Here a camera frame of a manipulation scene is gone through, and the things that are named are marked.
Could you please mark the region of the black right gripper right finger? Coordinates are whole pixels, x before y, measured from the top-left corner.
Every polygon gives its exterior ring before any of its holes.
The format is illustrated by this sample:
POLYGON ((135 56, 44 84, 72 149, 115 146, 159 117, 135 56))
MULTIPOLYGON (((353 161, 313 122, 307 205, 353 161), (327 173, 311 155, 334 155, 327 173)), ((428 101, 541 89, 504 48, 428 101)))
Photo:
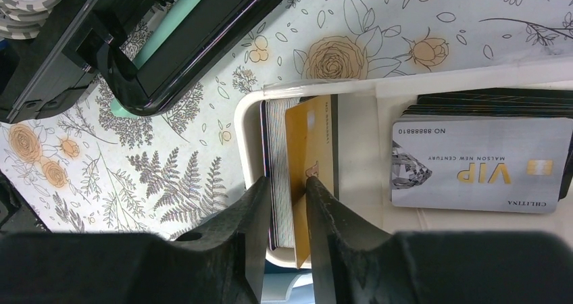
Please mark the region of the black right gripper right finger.
POLYGON ((390 234, 306 182, 317 303, 571 303, 572 249, 536 231, 390 234))

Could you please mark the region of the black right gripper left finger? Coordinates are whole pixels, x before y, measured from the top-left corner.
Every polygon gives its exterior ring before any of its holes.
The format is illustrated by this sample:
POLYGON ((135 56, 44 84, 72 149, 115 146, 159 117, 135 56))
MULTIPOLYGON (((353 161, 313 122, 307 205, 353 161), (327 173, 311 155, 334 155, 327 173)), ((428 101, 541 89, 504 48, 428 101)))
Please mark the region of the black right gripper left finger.
POLYGON ((2 303, 259 303, 270 182, 167 241, 154 234, 1 238, 2 303))

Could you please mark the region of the gold credit card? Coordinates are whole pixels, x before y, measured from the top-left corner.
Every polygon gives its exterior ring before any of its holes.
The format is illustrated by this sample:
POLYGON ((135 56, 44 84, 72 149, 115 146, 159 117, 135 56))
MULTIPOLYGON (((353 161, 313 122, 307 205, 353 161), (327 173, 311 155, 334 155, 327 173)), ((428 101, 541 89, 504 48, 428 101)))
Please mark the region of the gold credit card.
POLYGON ((332 97, 321 95, 285 112, 295 263, 298 269, 310 256, 306 181, 315 176, 323 178, 330 191, 334 187, 331 108, 332 97))

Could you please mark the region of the blue leather card holder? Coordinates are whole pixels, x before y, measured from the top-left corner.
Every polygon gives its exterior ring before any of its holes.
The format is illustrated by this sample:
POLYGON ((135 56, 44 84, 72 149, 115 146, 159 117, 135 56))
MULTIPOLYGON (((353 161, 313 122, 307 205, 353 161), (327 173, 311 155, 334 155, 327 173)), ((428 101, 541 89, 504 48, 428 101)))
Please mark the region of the blue leather card holder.
POLYGON ((315 303, 309 269, 284 268, 265 262, 261 303, 315 303))

